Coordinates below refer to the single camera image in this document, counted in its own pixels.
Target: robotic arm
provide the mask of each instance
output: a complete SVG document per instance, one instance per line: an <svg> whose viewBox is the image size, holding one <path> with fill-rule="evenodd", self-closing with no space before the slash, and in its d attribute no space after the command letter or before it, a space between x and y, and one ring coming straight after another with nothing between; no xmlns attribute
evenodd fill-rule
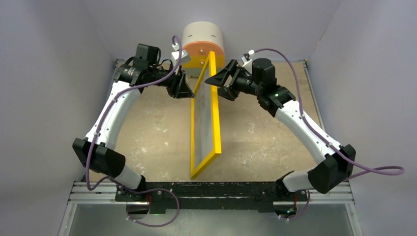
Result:
<svg viewBox="0 0 417 236"><path fill-rule="evenodd" d="M175 51L179 50L177 44L173 45L173 48ZM100 133L94 143L90 169L97 173L108 175L124 186L138 191L146 188L145 178L126 166L124 155L114 151L114 149L116 148L117 137L127 113L144 89L130 90L119 97L108 112L106 108L114 101L115 95L119 92L132 86L157 81L168 75L172 68L165 70L161 67L158 59L158 57L160 58L160 53L161 51L157 47L138 44L136 55L116 70L110 96L94 126L84 139L76 138L72 144L75 153L85 167L89 148L94 135L96 135L96 128L101 118L107 113ZM179 52L172 53L173 60L178 60L178 57ZM188 53L183 51L180 63L184 64L189 60ZM157 86L166 87L168 94L173 98L194 97L192 90L185 81L185 73L181 69L173 73L167 80L157 84Z"/></svg>
<svg viewBox="0 0 417 236"><path fill-rule="evenodd" d="M243 66L239 66L236 60L231 60L223 70L205 82L219 87L219 96L231 101L234 101L240 92L256 96L261 107L284 123L307 147L317 163L311 170L290 172L277 180L281 194L313 188L320 193L327 193L348 178L353 165L340 157L330 145L339 148L338 150L352 161L355 159L355 149L351 145L342 146L305 112L300 113L295 96L287 88L277 85L275 67L269 59L259 58L252 61L249 54L246 54L242 60ZM326 137L330 144L327 145L319 139L307 127L303 118L321 136Z"/></svg>

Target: yellow framed panel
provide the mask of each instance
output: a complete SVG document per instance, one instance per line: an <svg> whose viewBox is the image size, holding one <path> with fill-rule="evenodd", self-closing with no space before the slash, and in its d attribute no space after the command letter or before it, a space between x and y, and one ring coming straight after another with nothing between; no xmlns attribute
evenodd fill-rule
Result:
<svg viewBox="0 0 417 236"><path fill-rule="evenodd" d="M194 179L221 154L217 87L204 83L215 75L216 57L210 52L191 99L191 178Z"/></svg>

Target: beige table surface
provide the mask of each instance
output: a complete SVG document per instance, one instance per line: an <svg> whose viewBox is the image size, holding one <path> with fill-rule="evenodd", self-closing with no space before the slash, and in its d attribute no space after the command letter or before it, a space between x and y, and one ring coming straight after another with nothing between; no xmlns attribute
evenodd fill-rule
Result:
<svg viewBox="0 0 417 236"><path fill-rule="evenodd" d="M278 83L296 95L289 66L274 63ZM304 110L319 122L301 62L294 63ZM196 78L187 79L194 88ZM252 95L234 101L219 98L222 154L194 181L275 181L291 170L315 163L295 135ZM117 141L116 151L147 181L191 181L190 100L173 99L165 88L146 88L133 104ZM100 174L91 173L96 181Z"/></svg>

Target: wall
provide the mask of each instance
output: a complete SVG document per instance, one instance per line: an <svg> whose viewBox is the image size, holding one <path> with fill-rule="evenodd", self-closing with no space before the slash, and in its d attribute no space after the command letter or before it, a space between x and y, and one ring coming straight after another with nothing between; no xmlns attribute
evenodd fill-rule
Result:
<svg viewBox="0 0 417 236"><path fill-rule="evenodd" d="M342 1L309 64L327 131L362 164L406 167L351 181L365 235L417 232L415 9L413 0Z"/></svg>
<svg viewBox="0 0 417 236"><path fill-rule="evenodd" d="M160 47L171 58L173 34L195 21L223 31L228 59L250 49L274 47L290 59L311 56L341 0L85 0L113 56L127 58L136 45ZM282 60L276 54L268 55Z"/></svg>
<svg viewBox="0 0 417 236"><path fill-rule="evenodd" d="M57 235L112 65L82 1L0 2L0 235Z"/></svg>

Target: yellow frame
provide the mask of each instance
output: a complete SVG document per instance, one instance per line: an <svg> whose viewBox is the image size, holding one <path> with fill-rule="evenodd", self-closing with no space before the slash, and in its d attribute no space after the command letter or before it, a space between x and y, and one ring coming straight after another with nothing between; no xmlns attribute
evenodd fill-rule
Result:
<svg viewBox="0 0 417 236"><path fill-rule="evenodd" d="M216 56L214 52L210 52L203 69L194 88L194 94L204 78L207 67L210 68L210 76L216 72ZM221 154L221 136L220 136L220 118L219 118L219 101L217 96L217 87L211 85L211 120L213 122L213 150L204 160L194 169L194 98L191 99L191 179L197 177Z"/></svg>

